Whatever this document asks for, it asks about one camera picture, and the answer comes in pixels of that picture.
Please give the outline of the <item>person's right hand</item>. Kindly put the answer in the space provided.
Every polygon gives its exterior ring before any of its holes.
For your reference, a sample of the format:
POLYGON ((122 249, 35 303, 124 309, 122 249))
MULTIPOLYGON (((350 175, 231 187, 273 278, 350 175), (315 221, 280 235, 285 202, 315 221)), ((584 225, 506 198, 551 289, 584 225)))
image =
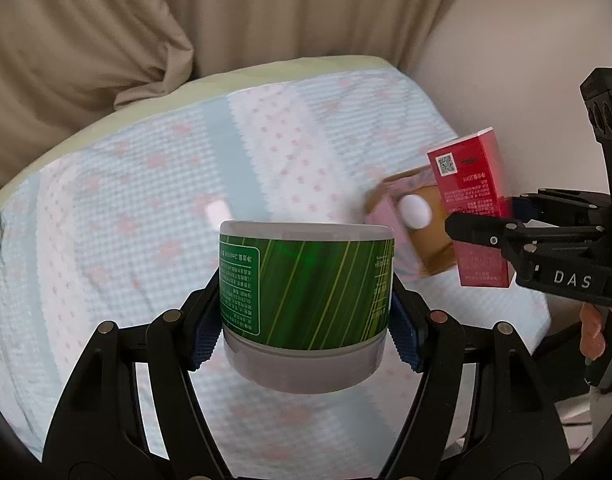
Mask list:
POLYGON ((580 334, 580 352, 587 359, 594 361, 606 350, 606 341, 602 335, 602 315, 591 304, 583 304, 579 312, 582 323, 580 334))

